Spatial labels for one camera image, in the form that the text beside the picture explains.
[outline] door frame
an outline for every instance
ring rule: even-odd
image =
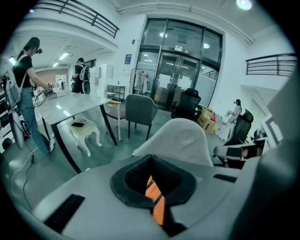
[[[176,54],[175,52],[165,52],[165,51],[161,51],[160,55],[159,55],[159,60],[158,60],[158,66],[157,66],[157,71],[154,77],[154,81],[153,81],[153,85],[152,85],[152,90],[151,90],[151,95],[150,97],[154,100],[155,94],[156,94],[156,89],[158,86],[158,73],[161,70],[162,67],[162,61],[163,61],[163,56],[170,56],[170,57],[176,57],[176,63],[175,63],[175,69],[174,69],[174,74],[173,77],[171,78],[171,85],[168,89],[168,96],[167,96],[167,100],[165,103],[165,107],[164,110],[168,111],[171,108],[172,102],[173,102],[173,98],[175,95],[175,91],[176,91],[176,87],[177,87],[177,81],[179,78],[179,74],[180,74],[180,68],[182,67],[183,61],[187,60],[190,62],[193,62],[196,64],[196,68],[195,68],[195,73],[193,76],[193,80],[194,84],[193,86],[191,86],[191,88],[195,87],[195,84],[197,82],[197,77],[199,74],[199,67],[200,67],[200,60],[194,59],[192,57],[188,57],[188,56],[183,56],[182,54]]]

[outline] glass door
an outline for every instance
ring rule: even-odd
[[[177,105],[181,93],[193,87],[198,68],[197,60],[162,52],[151,93],[158,108],[169,111],[171,106]]]

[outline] metal railing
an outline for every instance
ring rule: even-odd
[[[85,21],[106,32],[113,38],[119,28],[94,9],[76,0],[41,0],[33,9],[44,9],[67,14]]]
[[[215,79],[215,70],[212,70],[212,71],[207,72],[207,73],[202,74],[202,75],[205,76],[205,77],[208,77],[210,79]]]
[[[269,55],[246,60],[247,75],[289,76],[298,62],[295,53]]]

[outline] floor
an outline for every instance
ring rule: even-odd
[[[134,123],[132,123],[131,135],[130,139],[128,139],[128,122],[122,120],[122,140],[120,142],[118,141],[118,146],[115,146],[110,135],[105,133],[105,124],[100,109],[91,109],[82,113],[82,116],[95,122],[100,131],[101,148],[97,146],[96,136],[94,134],[86,140],[86,144],[91,152],[91,157],[88,157],[85,151],[76,147],[73,138],[69,135],[67,123],[71,119],[62,122],[58,126],[67,149],[82,171],[87,168],[93,168],[128,158],[131,156],[132,152],[146,140],[147,126],[138,124],[137,129],[135,130]],[[171,116],[169,112],[159,110],[154,119],[149,137],[155,134],[170,119]],[[117,139],[118,131],[116,120],[109,118],[109,121]],[[42,133],[45,133],[43,124],[39,125],[39,129]],[[50,134],[52,133],[50,126],[48,126],[48,131]],[[223,145],[224,142],[217,136],[210,134],[207,134],[207,141],[210,156],[212,158],[214,147]],[[28,139],[26,143],[31,150],[36,148],[36,145],[31,138]],[[3,153],[4,160],[0,164],[0,177],[8,194],[11,197],[14,196],[14,201],[28,210],[38,204],[47,194],[76,175],[76,172],[65,159],[59,146],[54,147],[54,150],[48,156],[44,156],[39,150],[36,150],[34,152],[34,164],[28,170],[28,182],[24,188],[27,200],[30,204],[29,206],[24,198],[23,186],[26,181],[26,170],[30,166],[30,160],[24,168],[15,175],[13,180],[13,190],[11,184],[14,172],[22,167],[29,154],[30,150],[26,146],[20,151],[14,143]],[[217,159],[212,158],[212,160],[213,163],[219,163]]]

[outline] backpack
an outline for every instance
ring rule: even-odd
[[[19,62],[24,57],[26,57],[26,55],[21,56],[19,58],[19,60],[16,62],[16,64],[13,66],[13,68],[8,69],[4,75],[4,78],[6,79],[5,93],[7,95],[11,109],[13,109],[17,105],[17,103],[19,103],[21,100],[21,91],[22,91],[24,80],[25,80],[27,73],[25,73],[23,80],[22,80],[21,87],[19,87],[15,80],[15,75],[14,75],[13,70],[15,69],[15,67],[19,64]]]
[[[89,81],[90,80],[90,68],[88,66],[83,66],[80,65],[81,67],[83,67],[83,69],[81,70],[80,74],[79,74],[79,79],[82,81]]]

